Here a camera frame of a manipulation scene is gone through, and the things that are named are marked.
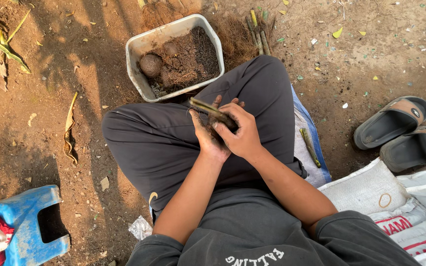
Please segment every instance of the hand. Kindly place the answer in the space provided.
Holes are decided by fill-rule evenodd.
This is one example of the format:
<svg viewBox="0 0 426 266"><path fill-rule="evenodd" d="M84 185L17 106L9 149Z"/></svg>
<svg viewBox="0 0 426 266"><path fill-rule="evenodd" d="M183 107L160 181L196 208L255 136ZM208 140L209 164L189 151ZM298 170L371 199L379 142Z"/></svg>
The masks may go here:
<svg viewBox="0 0 426 266"><path fill-rule="evenodd" d="M216 96L212 106L218 108L221 104L222 96ZM237 104L239 100L234 98L231 101L233 104ZM215 130L213 130L212 124L216 122L216 118L212 115L208 116L208 122L203 125L200 115L193 109L189 110L192 115L193 124L195 126L195 135L200 143L200 155L210 157L210 159L217 161L218 163L224 163L231 154L231 151L222 139L218 136Z"/></svg>
<svg viewBox="0 0 426 266"><path fill-rule="evenodd" d="M234 103L222 106L219 110L229 115L238 124L239 129L234 133L223 123L213 124L213 128L234 154L248 160L248 157L263 149L253 115Z"/></svg>

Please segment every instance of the white plastic basin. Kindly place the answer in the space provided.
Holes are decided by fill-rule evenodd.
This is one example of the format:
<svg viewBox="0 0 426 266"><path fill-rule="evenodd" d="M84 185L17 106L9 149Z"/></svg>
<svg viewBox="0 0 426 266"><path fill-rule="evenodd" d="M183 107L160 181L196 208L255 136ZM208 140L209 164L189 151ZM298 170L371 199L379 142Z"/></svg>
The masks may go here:
<svg viewBox="0 0 426 266"><path fill-rule="evenodd" d="M206 34L208 37L210 37L210 40L215 47L216 58L218 59L218 65L220 67L220 75L213 79L157 98L152 92L151 86L147 83L146 76L139 68L139 61L141 60L141 56L146 52L151 51L154 48L154 43L157 47L159 47L172 38L187 34L191 29L197 26L204 28ZM208 21L206 21L205 17L199 14L189 15L129 39L126 43L126 63L129 78L133 82L136 89L139 91L142 98L148 103L163 101L196 88L208 85L224 74L223 51L221 49L220 39L213 31Z"/></svg>

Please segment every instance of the person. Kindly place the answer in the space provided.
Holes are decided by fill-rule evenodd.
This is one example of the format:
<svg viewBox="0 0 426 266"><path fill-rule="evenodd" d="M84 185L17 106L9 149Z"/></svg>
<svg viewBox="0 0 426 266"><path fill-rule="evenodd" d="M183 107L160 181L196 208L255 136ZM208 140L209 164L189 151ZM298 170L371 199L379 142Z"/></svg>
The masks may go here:
<svg viewBox="0 0 426 266"><path fill-rule="evenodd" d="M152 235L127 265L419 265L368 216L338 212L305 181L277 58L256 57L196 98L239 129L187 104L131 104L103 118L115 160L152 207Z"/></svg>

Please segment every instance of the slide sandal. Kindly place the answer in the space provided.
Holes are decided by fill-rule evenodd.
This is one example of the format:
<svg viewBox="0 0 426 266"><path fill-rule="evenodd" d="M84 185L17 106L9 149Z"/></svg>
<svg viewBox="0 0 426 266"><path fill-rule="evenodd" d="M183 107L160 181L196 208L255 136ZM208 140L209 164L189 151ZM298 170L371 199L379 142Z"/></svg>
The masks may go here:
<svg viewBox="0 0 426 266"><path fill-rule="evenodd" d="M384 144L379 155L392 172L426 164L426 126Z"/></svg>
<svg viewBox="0 0 426 266"><path fill-rule="evenodd" d="M426 100L415 96L403 96L391 101L354 133L358 148L376 148L402 134L417 129L426 120Z"/></svg>

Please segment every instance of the black sweatpants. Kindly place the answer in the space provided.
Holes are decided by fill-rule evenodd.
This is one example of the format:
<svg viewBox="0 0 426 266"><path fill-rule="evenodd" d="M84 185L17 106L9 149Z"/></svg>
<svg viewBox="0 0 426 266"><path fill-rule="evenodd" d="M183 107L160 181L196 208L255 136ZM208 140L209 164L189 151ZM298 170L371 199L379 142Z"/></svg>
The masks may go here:
<svg viewBox="0 0 426 266"><path fill-rule="evenodd" d="M262 55L224 74L195 98L221 105L234 98L256 118L261 143L272 155L302 178L307 172L293 156L295 120L292 89L284 65ZM129 104L107 112L103 136L119 167L148 201L161 211L190 172L200 147L189 106L179 104ZM243 158L231 154L216 187L262 183L259 173Z"/></svg>

